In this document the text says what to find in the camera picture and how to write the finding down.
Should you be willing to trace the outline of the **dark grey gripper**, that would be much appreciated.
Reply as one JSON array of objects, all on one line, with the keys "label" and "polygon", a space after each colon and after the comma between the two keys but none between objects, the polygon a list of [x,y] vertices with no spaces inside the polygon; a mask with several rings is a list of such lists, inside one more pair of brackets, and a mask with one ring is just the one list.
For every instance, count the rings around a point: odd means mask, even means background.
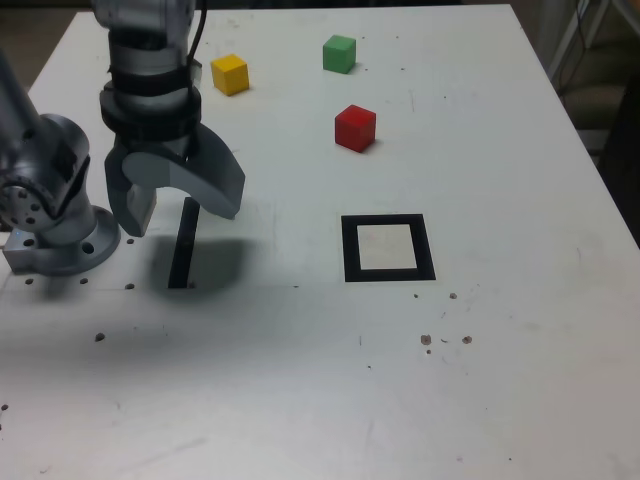
[{"label": "dark grey gripper", "polygon": [[181,190],[205,210],[233,219],[240,210],[245,174],[225,142],[202,124],[191,130],[121,124],[104,161],[109,204],[127,234],[143,237],[157,188]]}]

